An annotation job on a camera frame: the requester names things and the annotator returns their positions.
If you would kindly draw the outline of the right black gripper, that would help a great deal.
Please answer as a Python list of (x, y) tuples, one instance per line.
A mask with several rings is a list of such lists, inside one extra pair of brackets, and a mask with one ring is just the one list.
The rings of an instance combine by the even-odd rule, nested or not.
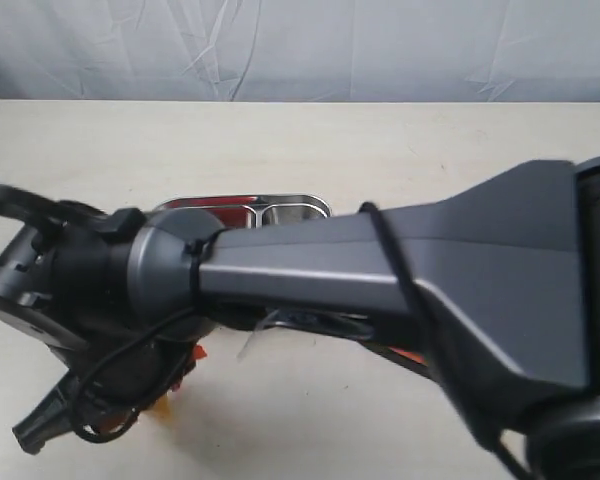
[(0, 199), (0, 216), (21, 223), (0, 254), (0, 320), (67, 369), (15, 438), (29, 454), (70, 433), (120, 438), (207, 357), (215, 324), (197, 291), (214, 215)]

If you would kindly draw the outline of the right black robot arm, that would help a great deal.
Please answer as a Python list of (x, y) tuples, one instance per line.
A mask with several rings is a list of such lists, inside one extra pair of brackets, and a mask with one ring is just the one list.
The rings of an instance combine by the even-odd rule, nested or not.
[(600, 156), (533, 160), (451, 198), (231, 227), (213, 205), (105, 213), (0, 184), (21, 229), (0, 320), (66, 374), (14, 428), (38, 453), (124, 435), (216, 326), (415, 354), (517, 479), (600, 479)]

